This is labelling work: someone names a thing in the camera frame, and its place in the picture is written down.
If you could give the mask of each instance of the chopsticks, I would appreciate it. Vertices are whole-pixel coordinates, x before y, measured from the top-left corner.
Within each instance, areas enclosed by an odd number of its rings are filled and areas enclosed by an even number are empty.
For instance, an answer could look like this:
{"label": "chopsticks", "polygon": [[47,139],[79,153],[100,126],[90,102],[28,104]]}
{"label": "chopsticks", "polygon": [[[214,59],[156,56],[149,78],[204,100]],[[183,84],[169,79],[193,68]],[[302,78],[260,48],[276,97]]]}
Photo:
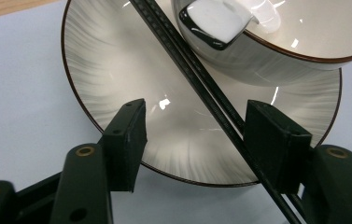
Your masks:
{"label": "chopsticks", "polygon": [[290,223],[301,223],[247,151],[245,122],[154,0],[130,0]]}

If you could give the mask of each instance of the wooden floor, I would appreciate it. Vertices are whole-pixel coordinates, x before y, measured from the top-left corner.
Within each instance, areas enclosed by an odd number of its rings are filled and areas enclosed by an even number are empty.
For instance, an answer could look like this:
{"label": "wooden floor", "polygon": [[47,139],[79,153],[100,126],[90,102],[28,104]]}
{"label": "wooden floor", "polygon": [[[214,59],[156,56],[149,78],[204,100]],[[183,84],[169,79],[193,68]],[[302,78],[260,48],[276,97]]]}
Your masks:
{"label": "wooden floor", "polygon": [[59,0],[0,0],[0,16]]}

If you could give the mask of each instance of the white tabletop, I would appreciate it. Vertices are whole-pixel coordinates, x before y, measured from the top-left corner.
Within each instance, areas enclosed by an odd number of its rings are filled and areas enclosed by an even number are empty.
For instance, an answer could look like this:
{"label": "white tabletop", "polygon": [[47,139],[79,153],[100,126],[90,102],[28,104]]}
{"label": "white tabletop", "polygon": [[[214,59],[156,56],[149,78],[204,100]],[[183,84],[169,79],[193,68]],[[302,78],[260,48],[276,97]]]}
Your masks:
{"label": "white tabletop", "polygon": [[[65,1],[0,17],[0,179],[16,190],[60,172],[99,131],[69,86],[61,55]],[[352,150],[352,63],[325,143]],[[261,185],[212,189],[141,166],[134,194],[112,193],[115,223],[285,223]]]}

